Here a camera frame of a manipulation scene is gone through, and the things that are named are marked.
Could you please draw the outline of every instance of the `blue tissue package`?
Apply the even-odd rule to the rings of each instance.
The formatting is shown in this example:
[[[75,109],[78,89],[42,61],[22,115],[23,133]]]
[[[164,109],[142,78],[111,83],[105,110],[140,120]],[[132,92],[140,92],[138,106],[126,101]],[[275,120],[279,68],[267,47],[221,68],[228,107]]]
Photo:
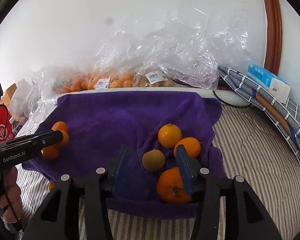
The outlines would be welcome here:
[[[282,78],[258,65],[249,65],[248,77],[260,84],[271,95],[276,97],[279,102],[286,103],[290,87]]]

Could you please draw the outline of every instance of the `white circular logo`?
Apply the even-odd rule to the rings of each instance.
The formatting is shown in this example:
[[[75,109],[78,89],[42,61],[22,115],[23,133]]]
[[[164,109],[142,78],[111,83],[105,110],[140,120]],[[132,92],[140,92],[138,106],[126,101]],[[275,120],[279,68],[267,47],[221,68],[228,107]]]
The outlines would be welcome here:
[[[4,124],[0,124],[0,140],[3,140],[3,133],[4,133]],[[6,134],[4,138],[6,139],[8,136],[8,130],[6,129]]]

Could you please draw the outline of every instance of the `red bag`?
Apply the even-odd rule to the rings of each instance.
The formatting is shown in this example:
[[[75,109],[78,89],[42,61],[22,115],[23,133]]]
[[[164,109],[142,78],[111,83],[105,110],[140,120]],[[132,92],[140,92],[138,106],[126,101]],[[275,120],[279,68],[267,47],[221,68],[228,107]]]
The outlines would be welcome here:
[[[4,133],[4,122],[6,121],[6,114],[7,111],[4,107],[0,107],[0,142],[3,141],[3,133]],[[9,122],[11,118],[10,113],[8,112],[8,118],[7,118],[7,123],[6,123],[6,134],[4,136],[4,140],[11,140],[15,138],[15,134],[12,132],[12,125]]]

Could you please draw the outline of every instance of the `silver screw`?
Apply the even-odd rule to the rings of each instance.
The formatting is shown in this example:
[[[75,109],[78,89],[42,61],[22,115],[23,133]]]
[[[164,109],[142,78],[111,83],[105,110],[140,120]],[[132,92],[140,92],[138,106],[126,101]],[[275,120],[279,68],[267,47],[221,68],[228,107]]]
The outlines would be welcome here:
[[[97,170],[96,170],[96,173],[98,173],[98,174],[103,174],[103,173],[105,173],[106,172],[106,169],[105,168],[97,168]]]
[[[207,169],[207,168],[201,168],[200,169],[200,173],[202,173],[202,174],[209,174],[209,169]]]
[[[236,180],[237,182],[244,182],[244,178],[243,178],[242,176],[236,176],[236,177],[235,177],[235,180]]]
[[[69,176],[68,174],[64,174],[64,175],[61,176],[61,180],[62,180],[62,181],[66,181],[66,180],[68,180],[69,178],[70,178],[70,176]]]

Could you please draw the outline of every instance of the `bed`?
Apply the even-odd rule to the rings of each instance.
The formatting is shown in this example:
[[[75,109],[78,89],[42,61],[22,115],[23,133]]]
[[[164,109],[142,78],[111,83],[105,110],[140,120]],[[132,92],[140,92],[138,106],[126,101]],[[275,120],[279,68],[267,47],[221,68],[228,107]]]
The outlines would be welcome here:
[[[56,106],[45,111],[47,117]],[[222,114],[213,126],[213,146],[223,155],[223,168],[229,178],[241,175],[251,185],[271,215],[284,240],[300,231],[300,165],[292,150],[265,114],[255,107],[237,109],[222,106]],[[18,136],[33,133],[27,126]],[[18,168],[17,183],[22,190],[26,226],[48,194],[49,181],[36,171]],[[108,210],[114,239],[190,239],[195,218],[158,220]],[[225,199],[220,199],[218,239],[225,234]],[[85,240],[84,201],[79,204],[80,240]]]

